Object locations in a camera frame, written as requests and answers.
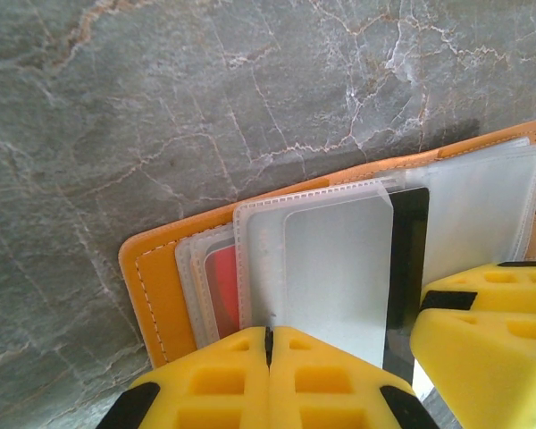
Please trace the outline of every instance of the gray marble wall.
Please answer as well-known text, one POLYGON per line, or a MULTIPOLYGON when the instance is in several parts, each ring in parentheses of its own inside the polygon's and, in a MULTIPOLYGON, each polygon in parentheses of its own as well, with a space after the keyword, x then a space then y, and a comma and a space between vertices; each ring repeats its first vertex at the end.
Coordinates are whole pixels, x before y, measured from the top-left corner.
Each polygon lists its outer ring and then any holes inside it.
POLYGON ((0 427, 148 369, 129 236, 536 119, 536 0, 0 0, 0 427))

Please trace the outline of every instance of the orange leather card holder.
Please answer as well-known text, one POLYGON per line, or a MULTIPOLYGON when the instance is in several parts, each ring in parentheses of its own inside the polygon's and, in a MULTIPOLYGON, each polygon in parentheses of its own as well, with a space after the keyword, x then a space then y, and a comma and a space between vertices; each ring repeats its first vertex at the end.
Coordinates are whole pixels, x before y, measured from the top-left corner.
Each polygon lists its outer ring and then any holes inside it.
MULTIPOLYGON (((428 152, 358 165, 260 197, 370 179, 377 172, 426 165, 519 137, 527 137, 532 144, 536 143, 536 122, 523 123, 428 152)), ((235 205, 223 206, 142 232, 121 246, 121 270, 154 367, 181 358, 197 348, 180 284, 175 247, 182 239, 231 222, 235 205)), ((536 218, 528 252, 529 258, 536 259, 536 218)))

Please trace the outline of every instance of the marble surface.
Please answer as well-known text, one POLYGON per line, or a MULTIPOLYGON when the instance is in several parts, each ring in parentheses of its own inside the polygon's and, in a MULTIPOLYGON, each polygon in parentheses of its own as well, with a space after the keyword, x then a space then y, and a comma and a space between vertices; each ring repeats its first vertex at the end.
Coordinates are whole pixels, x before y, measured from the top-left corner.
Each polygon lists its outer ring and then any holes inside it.
POLYGON ((0 428, 148 369, 129 236, 531 119, 536 0, 0 1, 0 428))

